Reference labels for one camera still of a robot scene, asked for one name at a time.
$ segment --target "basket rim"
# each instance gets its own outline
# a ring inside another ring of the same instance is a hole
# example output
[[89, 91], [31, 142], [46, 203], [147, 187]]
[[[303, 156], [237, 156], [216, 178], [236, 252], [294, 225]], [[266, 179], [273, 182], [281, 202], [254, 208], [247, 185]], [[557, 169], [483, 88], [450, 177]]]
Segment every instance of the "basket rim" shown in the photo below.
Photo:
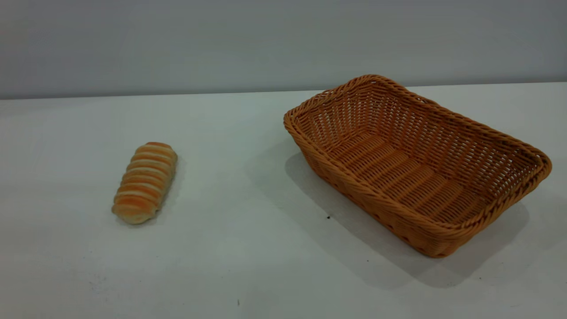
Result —
[[[297, 115], [301, 115], [308, 111], [311, 111], [314, 108], [318, 107], [319, 105], [329, 102], [331, 99], [340, 98], [345, 94], [347, 89], [351, 90], [359, 85], [364, 85], [368, 82], [380, 83], [380, 85], [385, 86], [386, 88], [394, 91], [395, 93], [404, 93], [405, 95], [409, 95], [409, 97], [403, 96], [403, 98], [409, 100], [412, 103], [415, 103], [416, 105], [419, 105], [420, 107], [425, 105], [426, 107], [429, 107], [432, 112], [442, 115], [443, 117], [447, 117], [446, 112], [448, 111], [449, 112], [448, 114], [450, 114], [449, 117], [452, 118], [452, 120], [456, 124], [466, 125], [477, 131], [490, 133], [491, 135], [494, 135], [497, 138], [497, 140], [500, 140], [502, 143], [509, 143], [509, 145], [512, 144], [515, 147], [522, 149], [524, 152], [526, 152], [526, 154], [530, 156], [531, 159], [533, 159], [536, 162], [537, 164], [536, 169], [534, 169], [530, 175], [525, 177], [512, 190], [508, 191], [505, 194], [502, 194], [499, 198], [494, 199], [476, 216], [463, 223], [449, 224], [440, 221], [434, 221], [422, 214], [419, 214], [415, 209], [408, 207], [397, 200], [394, 200], [379, 188], [372, 186], [368, 184], [365, 180], [359, 178], [359, 176], [357, 176], [355, 173], [347, 169], [342, 163], [331, 158], [327, 154], [327, 152], [323, 151], [316, 143], [314, 143], [310, 138], [305, 136], [303, 132], [296, 125], [295, 118], [297, 117]], [[493, 214], [495, 216], [491, 216], [490, 215], [491, 213], [497, 210], [499, 210], [501, 213], [502, 211], [510, 207], [512, 204], [519, 201], [525, 194], [533, 190], [539, 184], [539, 182], [541, 182], [541, 180], [543, 180], [545, 177], [549, 175], [552, 167], [551, 160], [549, 159], [549, 157], [546, 154], [544, 154], [541, 150], [534, 148], [530, 144], [522, 142], [508, 134], [497, 131], [485, 124], [474, 121], [466, 116], [450, 111], [440, 106], [437, 102], [424, 98], [420, 95], [417, 95], [406, 89], [404, 86], [398, 84], [397, 82], [376, 74], [363, 75], [354, 78], [349, 82], [341, 86], [338, 86], [334, 89], [323, 91], [322, 93], [313, 96], [312, 98], [301, 103], [299, 106], [288, 111], [283, 119], [286, 129], [293, 136], [296, 142], [299, 139], [300, 141], [309, 144], [309, 146], [314, 151], [316, 151], [321, 156], [321, 158], [323, 158], [325, 161], [331, 164], [332, 167], [334, 167], [337, 171], [350, 177], [358, 184], [357, 186], [362, 186], [364, 188], [370, 189], [373, 192], [373, 194], [367, 194], [367, 195], [372, 195], [374, 197], [379, 196], [382, 200], [386, 199], [389, 201], [391, 205], [394, 205], [397, 208], [399, 208], [397, 209], [398, 212], [401, 212], [399, 213], [399, 217], [418, 222], [420, 225], [426, 226], [428, 230], [434, 233], [437, 233], [439, 231], [446, 233], [447, 230], [451, 230], [451, 233], [455, 235], [455, 231], [458, 230], [459, 236], [474, 235], [482, 228], [484, 228], [492, 221], [494, 221], [500, 215], [499, 213], [497, 213], [497, 214]], [[513, 196], [513, 198], [510, 198], [511, 194], [517, 193], [520, 190], [523, 191], [519, 196]]]

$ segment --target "rectangular basket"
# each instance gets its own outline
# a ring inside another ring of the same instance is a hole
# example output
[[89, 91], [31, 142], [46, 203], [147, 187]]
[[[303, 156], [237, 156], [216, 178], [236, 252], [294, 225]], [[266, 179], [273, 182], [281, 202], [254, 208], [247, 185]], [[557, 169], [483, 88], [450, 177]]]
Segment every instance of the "rectangular basket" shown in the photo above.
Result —
[[320, 93], [283, 122], [317, 175], [436, 258], [551, 172], [539, 149], [379, 75]]

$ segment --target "white wall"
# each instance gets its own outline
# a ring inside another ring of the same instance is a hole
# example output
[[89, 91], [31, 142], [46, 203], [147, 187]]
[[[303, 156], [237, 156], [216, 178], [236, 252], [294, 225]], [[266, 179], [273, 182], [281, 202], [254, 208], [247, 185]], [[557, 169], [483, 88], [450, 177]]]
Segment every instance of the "white wall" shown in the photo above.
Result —
[[567, 80], [561, 0], [0, 0], [0, 98]]

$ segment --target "bread roll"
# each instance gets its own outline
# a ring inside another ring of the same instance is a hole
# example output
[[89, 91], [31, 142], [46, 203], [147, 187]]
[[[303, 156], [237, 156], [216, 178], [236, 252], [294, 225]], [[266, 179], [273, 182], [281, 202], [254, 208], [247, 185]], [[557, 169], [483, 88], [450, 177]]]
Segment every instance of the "bread roll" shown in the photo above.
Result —
[[164, 143], [140, 146], [126, 168], [112, 212], [128, 224], [155, 217], [175, 174], [177, 154]]

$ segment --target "pastry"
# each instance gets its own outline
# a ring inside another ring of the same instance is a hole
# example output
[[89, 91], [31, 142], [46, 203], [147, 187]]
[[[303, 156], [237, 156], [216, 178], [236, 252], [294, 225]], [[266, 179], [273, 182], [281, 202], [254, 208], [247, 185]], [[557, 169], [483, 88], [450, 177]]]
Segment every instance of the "pastry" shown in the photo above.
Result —
[[112, 212], [128, 224], [155, 217], [171, 185], [177, 154], [171, 146], [149, 142], [140, 146], [122, 176]]

